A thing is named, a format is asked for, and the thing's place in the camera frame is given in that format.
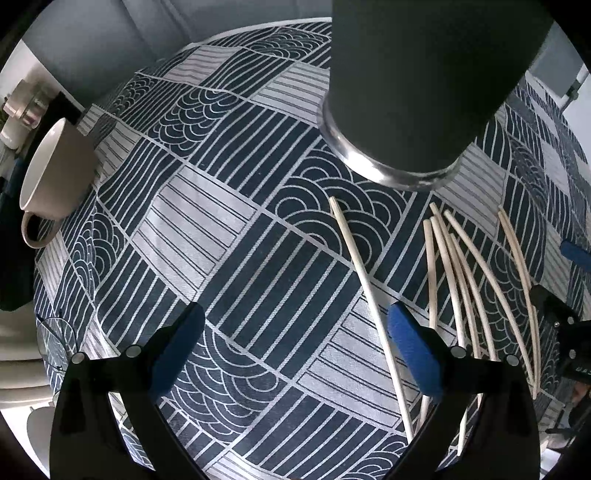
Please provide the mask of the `long wooden chopstick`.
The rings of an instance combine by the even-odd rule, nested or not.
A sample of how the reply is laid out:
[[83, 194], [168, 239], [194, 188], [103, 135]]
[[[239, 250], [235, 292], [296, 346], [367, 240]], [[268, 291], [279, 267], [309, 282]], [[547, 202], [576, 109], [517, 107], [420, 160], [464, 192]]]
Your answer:
[[376, 326], [379, 340], [383, 348], [386, 363], [393, 382], [394, 392], [396, 393], [398, 399], [399, 409], [401, 412], [406, 437], [408, 442], [411, 443], [414, 439], [412, 418], [410, 415], [409, 407], [406, 403], [406, 396], [403, 388], [403, 383], [397, 367], [396, 355], [394, 354], [390, 337], [381, 318], [379, 304], [377, 303], [373, 291], [372, 282], [370, 282], [370, 276], [367, 273], [365, 263], [363, 262], [363, 258], [360, 255], [358, 246], [356, 246], [356, 241], [353, 238], [351, 229], [349, 229], [349, 224], [346, 221], [346, 217], [342, 213], [342, 209], [339, 207], [339, 201], [334, 196], [329, 198], [329, 207], [331, 208], [332, 216], [335, 217], [335, 221], [339, 226], [339, 231], [342, 234], [342, 238], [345, 240], [346, 248], [348, 248], [349, 250], [349, 256], [351, 256], [353, 266], [356, 270], [356, 275], [358, 275], [363, 289], [363, 295], [365, 295], [366, 297], [370, 317], [372, 318]]

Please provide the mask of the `wooden chopstick on table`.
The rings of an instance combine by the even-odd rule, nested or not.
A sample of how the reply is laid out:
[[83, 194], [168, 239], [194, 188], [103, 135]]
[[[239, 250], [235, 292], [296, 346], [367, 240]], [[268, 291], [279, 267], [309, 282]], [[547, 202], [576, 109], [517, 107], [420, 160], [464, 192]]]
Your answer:
[[441, 214], [436, 212], [437, 208], [432, 205], [433, 217], [431, 218], [432, 226], [435, 232], [438, 248], [442, 258], [446, 279], [448, 282], [449, 293], [452, 302], [453, 318], [456, 327], [456, 337], [459, 347], [465, 348], [467, 346], [465, 328], [462, 321], [462, 311], [460, 303], [460, 295], [458, 291], [458, 285], [456, 280], [456, 274], [451, 259], [451, 250], [448, 246], [445, 225]]
[[527, 269], [525, 257], [523, 255], [517, 235], [510, 222], [509, 216], [502, 207], [499, 207], [498, 217], [501, 222], [507, 241], [509, 242], [524, 294], [533, 350], [533, 398], [536, 399], [541, 389], [541, 346], [539, 338], [539, 322], [537, 318], [537, 313], [534, 309], [534, 306], [530, 298], [530, 290], [532, 287], [532, 283], [529, 271]]
[[470, 311], [469, 331], [470, 331], [471, 340], [472, 340], [472, 344], [473, 344], [474, 354], [477, 358], [481, 357], [480, 340], [478, 337], [477, 321], [476, 321], [475, 314], [473, 312], [473, 306], [476, 306], [476, 309], [477, 309], [477, 312], [479, 315], [479, 319], [480, 319], [480, 323], [482, 325], [482, 331], [483, 331], [484, 338], [486, 341], [488, 356], [491, 360], [498, 361], [499, 356], [498, 356], [497, 350], [495, 348], [490, 322], [489, 322], [488, 315], [487, 315], [487, 312], [484, 307], [484, 302], [483, 302], [483, 299], [482, 299], [482, 296], [480, 293], [480, 289], [476, 283], [473, 272], [472, 272], [470, 266], [468, 265], [466, 257], [462, 251], [462, 248], [460, 247], [458, 239], [454, 235], [451, 236], [451, 239], [452, 239], [453, 246], [455, 248], [459, 263], [461, 265], [461, 268], [462, 268], [462, 271], [464, 274], [465, 282], [468, 285], [467, 289], [468, 289], [469, 293], [468, 293], [468, 299], [465, 301], [465, 306], [466, 306], [467, 310]]
[[427, 259], [429, 327], [436, 330], [438, 323], [437, 272], [433, 227], [429, 219], [423, 221], [423, 229]]
[[519, 329], [517, 321], [513, 315], [513, 312], [511, 310], [509, 302], [508, 302], [505, 294], [503, 293], [503, 291], [499, 285], [499, 282], [497, 281], [496, 276], [494, 275], [493, 271], [490, 269], [488, 263], [485, 261], [484, 257], [480, 253], [480, 251], [477, 249], [477, 247], [473, 243], [471, 237], [466, 233], [466, 231], [463, 229], [463, 227], [460, 225], [460, 223], [456, 220], [456, 218], [454, 217], [452, 212], [450, 210], [446, 210], [444, 212], [444, 216], [448, 219], [449, 223], [452, 225], [452, 227], [454, 228], [456, 233], [460, 236], [462, 241], [468, 247], [469, 251], [472, 253], [473, 257], [475, 258], [476, 262], [478, 263], [478, 265], [482, 269], [485, 277], [487, 278], [488, 282], [490, 283], [497, 298], [499, 299], [502, 309], [505, 313], [505, 316], [507, 317], [507, 320], [510, 323], [511, 329], [512, 329], [515, 339], [518, 343], [518, 347], [519, 347], [519, 350], [520, 350], [523, 360], [524, 360], [524, 364], [526, 367], [529, 381], [530, 381], [533, 389], [535, 391], [537, 391], [538, 390], [538, 382], [537, 382], [537, 379], [535, 376], [535, 370], [533, 368], [530, 356], [528, 354], [528, 350], [526, 348], [525, 341], [523, 339], [523, 336], [521, 334], [521, 331]]
[[430, 204], [430, 209], [433, 213], [431, 219], [432, 227], [435, 232], [449, 286], [458, 345], [463, 348], [471, 346], [475, 357], [480, 358], [480, 344], [472, 304], [470, 300], [462, 302], [463, 295], [467, 295], [463, 269], [459, 264], [451, 236], [435, 202]]

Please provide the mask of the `stacked white plates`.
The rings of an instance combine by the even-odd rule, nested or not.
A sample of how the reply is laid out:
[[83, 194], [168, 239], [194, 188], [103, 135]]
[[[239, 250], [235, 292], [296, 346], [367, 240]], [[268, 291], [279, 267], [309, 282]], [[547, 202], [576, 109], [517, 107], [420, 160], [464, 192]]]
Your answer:
[[25, 453], [44, 475], [28, 437], [30, 413], [53, 400], [46, 368], [37, 344], [37, 327], [31, 302], [14, 311], [1, 311], [1, 414]]

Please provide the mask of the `clear drinking glass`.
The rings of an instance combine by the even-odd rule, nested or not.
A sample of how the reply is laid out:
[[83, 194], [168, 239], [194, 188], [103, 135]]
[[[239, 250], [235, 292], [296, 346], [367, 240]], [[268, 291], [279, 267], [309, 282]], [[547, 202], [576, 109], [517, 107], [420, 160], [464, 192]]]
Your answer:
[[79, 351], [77, 334], [61, 317], [36, 317], [37, 346], [51, 378], [62, 380], [72, 357]]

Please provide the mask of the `black cylindrical utensil holder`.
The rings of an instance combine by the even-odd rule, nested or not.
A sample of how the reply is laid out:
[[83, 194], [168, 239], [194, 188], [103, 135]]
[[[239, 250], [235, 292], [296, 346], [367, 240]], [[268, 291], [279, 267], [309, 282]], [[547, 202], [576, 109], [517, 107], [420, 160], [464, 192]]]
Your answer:
[[552, 23], [537, 1], [336, 1], [322, 137], [373, 182], [438, 188]]

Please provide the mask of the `beige ceramic mug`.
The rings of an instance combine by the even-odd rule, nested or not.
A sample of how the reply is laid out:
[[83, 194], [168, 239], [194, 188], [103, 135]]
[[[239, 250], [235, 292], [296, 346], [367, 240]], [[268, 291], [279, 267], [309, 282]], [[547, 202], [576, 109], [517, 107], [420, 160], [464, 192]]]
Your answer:
[[[92, 142], [69, 121], [58, 120], [39, 143], [21, 187], [21, 234], [33, 249], [47, 246], [62, 222], [82, 202], [95, 177], [98, 158]], [[50, 221], [52, 228], [41, 239], [28, 234], [32, 217]]]

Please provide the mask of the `blue white patterned tablecloth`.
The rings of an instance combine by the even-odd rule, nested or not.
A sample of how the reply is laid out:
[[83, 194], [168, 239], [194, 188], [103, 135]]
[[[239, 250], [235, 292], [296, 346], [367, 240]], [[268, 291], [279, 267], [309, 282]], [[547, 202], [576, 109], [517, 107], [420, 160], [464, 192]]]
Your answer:
[[[407, 439], [385, 356], [329, 209], [337, 198], [382, 308], [428, 319], [423, 223], [451, 213], [496, 350], [529, 346], [505, 211], [535, 283], [580, 314], [590, 164], [550, 94], [522, 78], [433, 192], [370, 182], [318, 131], [328, 19], [256, 25], [139, 70], [79, 122], [99, 159], [85, 201], [36, 256], [36, 314], [92, 357], [142, 344], [196, 302], [204, 334], [159, 406], [218, 479], [379, 479]], [[486, 261], [490, 283], [479, 268]]]

